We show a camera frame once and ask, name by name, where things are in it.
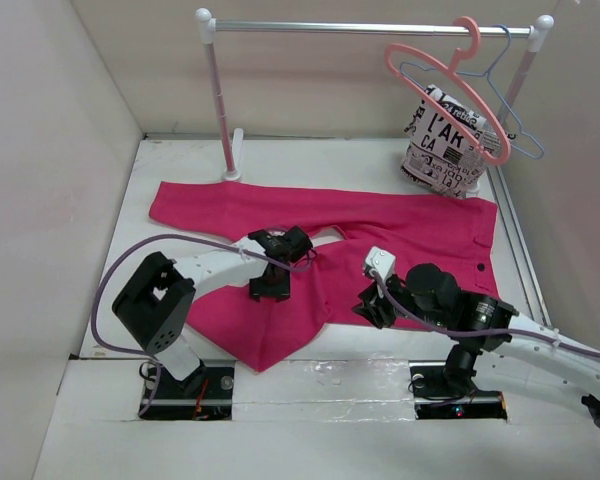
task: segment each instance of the silver horizontal bar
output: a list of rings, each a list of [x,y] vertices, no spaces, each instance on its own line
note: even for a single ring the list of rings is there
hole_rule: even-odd
[[[385,25],[381,23],[305,23],[305,22],[242,22],[216,20],[216,32],[316,32],[316,33],[367,33],[376,35],[412,35],[464,37],[469,30],[464,27],[438,25]],[[532,27],[509,28],[512,38],[529,38]],[[483,37],[506,37],[499,27],[480,27]]]

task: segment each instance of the clothes hanger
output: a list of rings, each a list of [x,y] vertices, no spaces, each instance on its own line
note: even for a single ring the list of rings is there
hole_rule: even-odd
[[[509,142],[509,138],[507,137],[506,132],[500,125],[500,122],[496,119],[496,116],[493,114],[491,109],[487,106],[485,101],[476,93],[476,91],[471,88],[460,76],[458,75],[457,68],[458,64],[461,60],[468,60],[473,58],[478,49],[480,48],[481,38],[480,38],[480,29],[475,20],[470,17],[460,17],[453,22],[453,25],[465,27],[469,30],[469,34],[471,36],[471,46],[467,50],[463,50],[461,48],[456,48],[453,53],[453,57],[451,57],[451,63],[447,66],[442,63],[440,60],[435,58],[432,55],[429,55],[422,50],[419,50],[415,47],[411,47],[408,45],[402,45],[399,43],[390,44],[385,52],[384,52],[384,60],[387,68],[396,76],[402,83],[404,83],[407,87],[415,91],[420,98],[422,98],[425,102],[429,103],[436,112],[445,118],[451,125],[454,126],[456,130],[461,132],[469,144],[474,147],[478,153],[484,157],[487,163],[491,165],[503,165],[511,156],[511,143]],[[391,62],[391,55],[394,52],[406,53],[409,55],[413,55],[416,58],[424,61],[432,65],[436,70],[439,70],[443,73],[447,78],[449,78],[458,88],[460,88],[466,95],[469,97],[471,101],[481,110],[481,114],[487,119],[491,127],[494,129],[498,139],[500,140],[500,155],[498,157],[494,157],[489,152],[485,150],[485,148],[480,145],[478,139],[473,136],[473,133],[464,125],[462,125],[458,120],[456,120],[449,112],[447,112],[438,102],[433,100],[427,93],[422,90],[422,88],[418,85],[418,83],[412,78],[403,75],[403,73],[396,68]]]
[[[487,79],[487,83],[489,84],[489,86],[491,87],[493,92],[496,94],[498,99],[500,99],[500,101],[505,106],[505,108],[507,109],[509,114],[513,117],[513,119],[518,124],[518,135],[531,140],[531,142],[533,142],[533,144],[536,147],[538,147],[538,149],[540,150],[540,154],[533,155],[533,154],[529,153],[527,150],[524,150],[523,148],[518,147],[517,145],[514,145],[514,144],[511,144],[511,147],[514,148],[515,150],[517,150],[518,152],[520,152],[530,158],[533,158],[534,160],[539,160],[542,157],[544,157],[544,154],[545,154],[544,147],[540,144],[540,142],[538,142],[538,140],[533,135],[524,131],[524,128],[522,126],[522,120],[520,120],[518,115],[516,115],[516,112],[513,111],[513,108],[511,108],[511,106],[507,103],[507,101],[504,99],[504,96],[500,93],[498,88],[494,85],[493,80],[491,80],[491,72],[493,71],[494,67],[498,64],[498,62],[500,62],[500,59],[502,59],[504,54],[507,53],[507,50],[509,50],[509,47],[511,46],[511,32],[509,32],[509,29],[507,28],[507,26],[498,24],[498,25],[494,25],[494,27],[502,28],[505,31],[505,33],[507,34],[507,45],[504,47],[504,49],[498,54],[498,56],[495,58],[495,60],[491,63],[491,65],[489,65],[489,67],[484,72],[478,73],[478,72],[460,72],[460,71],[458,71],[457,73],[458,73],[458,75],[462,75],[462,76]],[[425,66],[422,66],[415,62],[407,62],[407,61],[402,62],[399,67],[400,72],[409,78],[411,78],[410,75],[404,71],[404,67],[406,65],[409,65],[412,67],[417,67],[420,70],[422,70],[423,72],[430,72],[432,70],[434,70],[434,71],[436,70],[435,67],[425,67]],[[411,80],[413,80],[413,82],[416,85],[418,85],[420,88],[422,88],[424,90],[424,87],[422,85],[420,85],[418,82],[416,82],[413,78],[411,78]]]

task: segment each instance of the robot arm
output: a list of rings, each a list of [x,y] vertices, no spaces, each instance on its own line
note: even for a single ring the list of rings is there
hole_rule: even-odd
[[[182,335],[191,304],[227,285],[247,284],[255,301],[261,297],[286,300],[291,280],[284,267],[312,248],[307,234],[293,227],[283,235],[265,230],[250,233],[230,245],[232,251],[215,250],[174,260],[155,252],[143,260],[116,297],[113,312],[142,350],[156,358],[185,393],[194,392],[204,379],[205,365]]]
[[[457,341],[443,371],[449,397],[476,389],[509,391],[590,414],[600,427],[599,351],[506,302],[461,290],[435,265],[415,266],[405,280],[394,270],[395,257],[374,247],[364,271],[376,282],[360,294],[362,304],[354,311],[378,328],[392,326],[397,315],[423,319]],[[533,368],[516,368],[517,361]]]

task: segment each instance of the pink hanger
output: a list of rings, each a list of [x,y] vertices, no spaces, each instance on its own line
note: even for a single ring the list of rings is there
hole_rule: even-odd
[[[453,125],[456,128],[456,130],[462,133],[464,137],[469,141],[471,146],[473,146],[478,151],[478,153],[487,160],[487,163],[490,163],[492,165],[502,165],[509,159],[509,156],[511,155],[511,144],[509,143],[509,138],[507,137],[507,134],[502,128],[502,125],[500,125],[500,122],[498,122],[498,120],[496,119],[496,116],[493,114],[493,112],[487,106],[484,100],[482,100],[480,95],[478,95],[476,91],[473,88],[471,88],[464,80],[462,80],[456,73],[458,63],[460,63],[460,60],[468,60],[470,58],[473,58],[478,52],[481,42],[480,29],[476,21],[470,17],[460,17],[453,22],[453,25],[465,27],[467,30],[469,30],[469,33],[471,34],[471,46],[468,50],[456,48],[456,51],[454,52],[453,57],[451,58],[451,63],[449,64],[449,66],[445,65],[440,60],[429,55],[428,53],[423,52],[422,50],[418,50],[417,48],[409,47],[407,45],[401,45],[399,43],[392,43],[387,47],[387,49],[384,51],[384,61],[387,65],[387,68],[389,68],[389,70],[396,77],[398,77],[407,87],[411,88],[418,95],[420,95],[420,97],[424,101],[431,104],[431,106],[440,115],[447,119],[447,121],[451,123],[451,125]],[[458,87],[462,89],[464,93],[467,94],[467,96],[473,101],[473,103],[481,110],[480,113],[484,115],[489,124],[495,130],[501,145],[499,157],[496,158],[489,152],[485,151],[484,147],[480,145],[478,140],[473,136],[471,130],[469,130],[467,127],[458,122],[458,120],[453,118],[451,114],[447,112],[438,102],[436,102],[429,95],[427,95],[427,92],[422,90],[413,80],[406,78],[400,72],[400,70],[397,69],[393,65],[393,63],[391,63],[391,54],[395,51],[413,55],[414,57],[417,57],[420,60],[423,60],[429,65],[435,67],[437,70],[439,70],[448,78],[450,78],[453,81],[453,83],[455,83]]]

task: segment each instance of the red wire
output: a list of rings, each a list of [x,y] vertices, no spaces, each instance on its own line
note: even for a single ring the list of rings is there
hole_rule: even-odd
[[[207,390],[207,385],[209,385],[208,378],[205,379],[204,383],[202,384],[202,391],[200,392],[200,395],[198,395],[198,398],[196,399],[196,409],[193,411],[193,418],[196,418],[198,413],[201,411],[200,401],[202,400],[202,397],[204,397],[204,392]]]

